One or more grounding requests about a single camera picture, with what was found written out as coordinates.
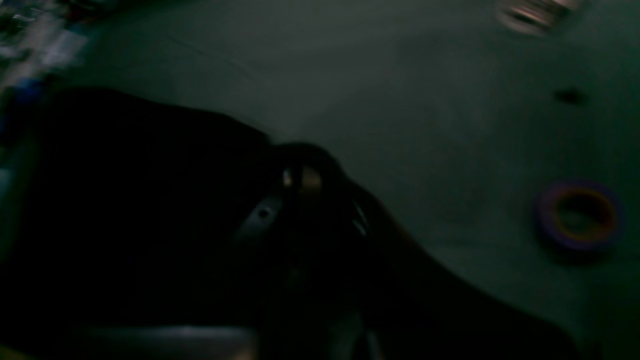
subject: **gray floor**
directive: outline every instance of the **gray floor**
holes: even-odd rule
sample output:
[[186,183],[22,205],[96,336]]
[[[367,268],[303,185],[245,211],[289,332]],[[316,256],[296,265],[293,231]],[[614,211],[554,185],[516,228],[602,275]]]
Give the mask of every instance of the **gray floor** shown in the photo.
[[[165,1],[107,24],[75,84],[317,143],[452,271],[602,340],[605,359],[638,359],[639,15],[593,0],[529,38],[491,0]],[[571,86],[585,105],[554,99]],[[558,265],[534,241],[533,199],[576,177],[625,205],[623,241],[597,266]]]

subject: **floor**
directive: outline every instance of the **floor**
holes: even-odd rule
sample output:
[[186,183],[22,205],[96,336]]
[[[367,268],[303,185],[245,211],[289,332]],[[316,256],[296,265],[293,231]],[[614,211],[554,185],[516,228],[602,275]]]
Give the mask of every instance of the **floor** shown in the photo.
[[[105,24],[73,84],[319,144],[453,272],[604,359],[639,358],[640,3],[587,1],[543,38],[508,31],[494,6],[163,1]],[[554,97],[571,87],[584,104]],[[598,265],[557,264],[536,243],[534,199],[573,178],[625,207]]]

